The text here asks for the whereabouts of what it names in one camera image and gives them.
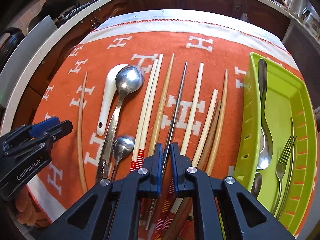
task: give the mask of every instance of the green tray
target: green tray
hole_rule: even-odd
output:
[[[261,136],[261,105],[258,74],[253,64],[249,64],[243,84],[244,100],[241,141],[233,176],[248,191],[251,191],[258,163]]]
[[[276,165],[291,135],[290,118],[293,117],[294,134],[297,136],[295,162],[287,201],[279,220],[294,235],[308,206],[316,175],[317,147],[313,108],[306,85],[301,79],[268,58],[256,53],[251,53],[250,56],[251,66],[255,66],[256,72],[259,59],[263,58],[268,66],[265,115],[273,139],[273,156],[268,168],[259,171],[262,174],[262,187],[258,200],[269,211],[273,208],[278,191]],[[290,161],[283,178],[283,188],[288,180],[289,169]]]

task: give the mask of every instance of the small metal spoon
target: small metal spoon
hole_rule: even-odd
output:
[[[254,176],[252,189],[250,191],[251,195],[253,195],[255,198],[257,198],[260,193],[261,185],[262,185],[262,175],[260,172],[256,172],[256,175]]]
[[[264,112],[267,96],[267,62],[264,59],[259,60],[258,70],[261,101],[261,141],[257,169],[263,170],[269,166],[273,153],[272,136]]]
[[[134,138],[130,135],[118,136],[113,143],[113,157],[115,159],[115,166],[113,168],[111,180],[115,179],[118,163],[126,158],[134,147]]]
[[[111,117],[108,129],[107,129],[106,137],[104,139],[104,143],[102,146],[101,156],[98,164],[96,182],[108,177],[113,140],[115,138],[120,109],[124,101],[124,98],[128,94],[138,90],[142,86],[143,81],[144,81],[144,73],[139,66],[129,65],[123,68],[122,70],[120,70],[116,76],[115,83],[119,93],[119,101]]]

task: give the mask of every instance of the white ceramic spoon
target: white ceramic spoon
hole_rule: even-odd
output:
[[[104,85],[100,116],[99,116],[98,125],[97,125],[97,134],[100,136],[104,135],[104,132],[106,130],[110,106],[112,103],[113,96],[115,95],[115,92],[117,90],[116,84],[115,84],[115,78],[119,73],[119,71],[126,66],[128,66],[128,64],[117,65],[113,67],[107,75],[106,83]]]

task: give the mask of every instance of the spoon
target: spoon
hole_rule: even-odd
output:
[[[96,182],[108,177],[109,163],[112,151],[113,140],[116,134],[116,128],[119,121],[119,114],[124,98],[138,90],[144,80],[144,72],[139,66],[129,65],[119,71],[115,78],[116,88],[119,93],[119,101],[111,117],[106,137],[102,146],[99,159]]]
[[[115,159],[115,166],[113,168],[111,180],[115,179],[118,163],[126,158],[134,147],[134,138],[130,135],[122,135],[115,139],[113,143],[113,157]]]
[[[269,166],[273,152],[272,136],[264,112],[267,96],[267,62],[264,59],[259,60],[258,83],[261,101],[261,140],[257,169],[263,170]]]
[[[116,84],[115,84],[116,76],[119,73],[119,71],[126,66],[128,66],[128,64],[120,64],[120,65],[114,66],[107,75],[106,82],[104,85],[100,116],[99,116],[98,125],[97,125],[97,134],[100,136],[104,135],[104,132],[106,131],[110,106],[112,103],[113,96],[117,90]]]
[[[257,198],[260,193],[261,185],[262,185],[262,175],[260,172],[256,172],[256,175],[254,176],[252,189],[250,191],[251,195],[253,195],[255,198]]]

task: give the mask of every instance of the triangular cutout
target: triangular cutout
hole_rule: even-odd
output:
[[[259,224],[265,223],[267,218],[262,214],[247,197],[242,194],[237,194],[240,206],[247,221],[248,227],[253,228]]]
[[[82,203],[82,205],[67,218],[67,223],[81,230],[85,229],[97,199],[98,195],[90,196],[87,201]]]

